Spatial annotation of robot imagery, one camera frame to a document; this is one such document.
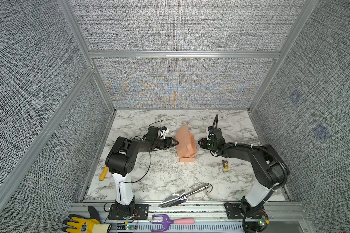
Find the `pink paper box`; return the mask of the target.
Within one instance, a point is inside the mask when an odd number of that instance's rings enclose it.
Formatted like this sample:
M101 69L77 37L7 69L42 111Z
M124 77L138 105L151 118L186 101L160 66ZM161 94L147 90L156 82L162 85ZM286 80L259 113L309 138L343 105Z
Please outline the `pink paper box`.
M179 142L176 146L179 162L195 162L195 155L197 154L196 142L194 135L189 132L187 124L177 131L176 140Z

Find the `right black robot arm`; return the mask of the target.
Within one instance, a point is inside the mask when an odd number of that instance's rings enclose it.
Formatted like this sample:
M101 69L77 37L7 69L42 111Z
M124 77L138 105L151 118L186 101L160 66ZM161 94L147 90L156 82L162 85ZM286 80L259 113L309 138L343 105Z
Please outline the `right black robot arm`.
M282 188L290 175L290 169L276 150L269 144L256 146L237 142L227 143L221 129L209 127L209 135L198 141L200 148L209 150L213 156L236 158L251 163L255 183L242 197L237 213L252 218L263 210L263 205L276 190Z

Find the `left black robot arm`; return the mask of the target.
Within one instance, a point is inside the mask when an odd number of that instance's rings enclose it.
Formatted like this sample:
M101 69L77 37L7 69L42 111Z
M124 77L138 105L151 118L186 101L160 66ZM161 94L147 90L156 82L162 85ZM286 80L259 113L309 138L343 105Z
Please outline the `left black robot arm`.
M168 150L179 145L179 142L165 136L161 128L149 126L143 137L118 137L107 158L106 167L112 174L116 186L116 199L109 210L108 219L130 219L135 216L135 195L132 191L131 180L137 156L141 152L151 153L157 150Z

